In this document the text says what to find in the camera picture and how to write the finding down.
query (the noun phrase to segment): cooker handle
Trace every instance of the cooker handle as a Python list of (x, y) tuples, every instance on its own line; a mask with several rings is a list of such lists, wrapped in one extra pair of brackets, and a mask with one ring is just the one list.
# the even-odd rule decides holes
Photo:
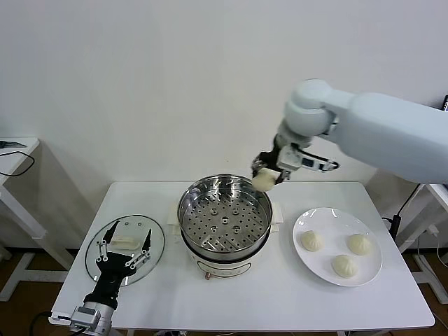
[(281, 212), (280, 203), (272, 203), (272, 222), (271, 222), (271, 232), (278, 232), (279, 224), (283, 224), (283, 213)]
[(177, 220), (177, 204), (178, 202), (174, 202), (169, 207), (167, 224), (171, 226), (171, 234), (175, 236), (181, 235), (181, 226), (179, 225), (179, 221)]

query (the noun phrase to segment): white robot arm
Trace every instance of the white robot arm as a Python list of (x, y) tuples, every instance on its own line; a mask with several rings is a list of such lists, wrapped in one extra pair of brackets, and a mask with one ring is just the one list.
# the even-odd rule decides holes
[(286, 102), (271, 152), (252, 163), (253, 184), (270, 190), (304, 167), (339, 167), (303, 150), (312, 137), (361, 162), (418, 183), (448, 183), (448, 113), (378, 93), (352, 94), (306, 80)]

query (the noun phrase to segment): cable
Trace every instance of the cable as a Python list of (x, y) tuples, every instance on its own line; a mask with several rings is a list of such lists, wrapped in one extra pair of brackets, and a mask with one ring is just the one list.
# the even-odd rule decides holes
[(411, 192), (411, 195), (409, 195), (409, 197), (406, 199), (405, 203), (403, 203), (403, 205), (401, 206), (400, 210), (398, 210), (397, 215), (400, 215), (401, 211), (405, 208), (406, 204), (411, 200), (412, 196), (415, 195), (415, 192), (417, 191), (417, 189), (419, 189), (420, 185), (421, 185), (421, 183), (416, 185), (416, 187)]
[(234, 332), (229, 332), (229, 333), (227, 333), (227, 334), (219, 334), (219, 335), (217, 335), (217, 336), (228, 336), (228, 335), (233, 335), (233, 334), (236, 334), (236, 333), (238, 333), (237, 331), (234, 331)]
[(417, 190), (420, 188), (421, 183), (417, 184), (416, 187), (411, 192), (411, 195), (406, 199), (405, 203), (400, 207), (400, 210), (398, 210), (398, 213), (396, 215), (393, 215), (392, 219), (387, 217), (381, 217), (381, 219), (384, 219), (388, 221), (391, 224), (391, 227), (389, 228), (389, 233), (391, 234), (391, 237), (393, 240), (397, 237), (398, 229), (400, 228), (401, 223), (401, 211), (406, 207), (406, 204), (413, 198), (413, 196), (417, 193)]
[(29, 324), (29, 336), (34, 336), (34, 324), (36, 324), (36, 321), (39, 319), (39, 317), (51, 317), (51, 311), (42, 311), (39, 314), (35, 315), (31, 323)]
[(87, 330), (87, 328), (82, 328), (80, 330), (78, 330), (77, 332), (75, 332), (74, 334), (71, 334), (70, 336), (78, 336), (81, 335), (82, 333), (84, 333)]
[(440, 258), (440, 254), (439, 254), (439, 244), (440, 244), (440, 240), (439, 240), (439, 237), (436, 237), (437, 238), (437, 259), (440, 261), (440, 263), (442, 264), (442, 265), (444, 265), (446, 268), (448, 268), (448, 265), (447, 264), (445, 264), (443, 261), (442, 261), (442, 259)]
[(441, 322), (441, 324), (445, 327), (445, 329), (448, 330), (448, 325), (444, 321), (442, 321), (442, 319), (439, 316), (437, 316), (434, 311), (431, 310), (431, 313), (433, 313), (433, 315), (436, 317), (436, 319), (439, 320), (439, 322)]
[(5, 173), (2, 173), (2, 172), (0, 171), (0, 175), (8, 176), (8, 177), (17, 177), (17, 176), (20, 176), (20, 175), (25, 174), (26, 172), (28, 172), (28, 170), (29, 170), (31, 167), (33, 167), (33, 165), (34, 165), (34, 163), (35, 163), (35, 159), (34, 159), (34, 157), (32, 157), (32, 156), (30, 156), (30, 155), (28, 155), (28, 154), (25, 154), (25, 153), (21, 152), (20, 150), (15, 150), (15, 151), (13, 151), (13, 152), (9, 152), (9, 153), (3, 153), (3, 154), (0, 154), (0, 156), (8, 156), (8, 155), (12, 155), (12, 154), (22, 154), (22, 155), (26, 156), (27, 158), (30, 158), (30, 159), (32, 160), (32, 161), (31, 161), (31, 164), (30, 164), (24, 171), (22, 171), (22, 172), (20, 172), (20, 173), (18, 173), (18, 174), (5, 174)]

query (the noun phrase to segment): steamed bun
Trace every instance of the steamed bun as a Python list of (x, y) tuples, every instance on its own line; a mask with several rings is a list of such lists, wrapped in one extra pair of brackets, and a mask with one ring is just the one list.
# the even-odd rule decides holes
[(308, 251), (316, 252), (323, 248), (322, 237), (313, 230), (302, 233), (300, 240), (302, 241), (303, 247)]
[(350, 251), (360, 256), (369, 254), (372, 250), (372, 243), (365, 234), (353, 234), (347, 243)]
[(337, 275), (343, 278), (351, 278), (358, 273), (358, 266), (348, 255), (342, 254), (331, 260), (331, 266)]
[(257, 191), (269, 191), (273, 189), (275, 186), (276, 178), (274, 175), (272, 175), (268, 169), (262, 168), (258, 172), (257, 176), (252, 178), (252, 186)]

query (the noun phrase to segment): round plate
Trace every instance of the round plate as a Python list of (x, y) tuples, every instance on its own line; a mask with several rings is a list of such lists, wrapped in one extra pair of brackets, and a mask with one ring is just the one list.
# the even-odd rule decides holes
[(137, 253), (140, 253), (144, 240), (148, 235), (149, 230), (151, 229), (151, 245), (149, 250), (150, 259), (144, 260), (144, 263), (140, 265), (140, 268), (134, 275), (127, 276), (123, 279), (121, 286), (127, 286), (146, 276), (157, 265), (160, 257), (162, 256), (163, 248), (165, 247), (165, 237), (160, 225), (155, 220), (147, 216), (132, 215), (112, 220), (108, 225), (104, 226), (100, 231), (98, 231), (98, 233), (93, 237), (92, 241), (89, 244), (89, 247), (87, 248), (87, 253), (85, 254), (85, 268), (87, 269), (87, 273), (94, 281), (98, 281), (99, 275), (101, 274), (96, 263), (96, 259), (99, 257), (98, 243), (103, 240), (106, 231), (110, 229), (116, 221), (120, 222), (115, 229), (112, 242), (115, 237), (129, 237), (133, 242), (136, 243), (136, 248), (132, 250), (121, 249), (115, 248), (113, 244), (108, 244), (108, 252), (125, 254), (127, 256), (134, 256)]
[[(302, 246), (300, 236), (313, 230), (323, 238), (323, 248), (310, 252)], [(356, 233), (367, 235), (372, 242), (372, 251), (367, 255), (356, 255), (347, 246), (347, 240)], [(383, 256), (377, 238), (363, 222), (351, 214), (333, 208), (317, 208), (304, 212), (293, 228), (294, 247), (303, 263), (318, 277), (345, 287), (362, 286), (373, 280), (383, 265)], [(340, 254), (351, 256), (358, 266), (358, 273), (350, 279), (337, 275), (331, 260)]]

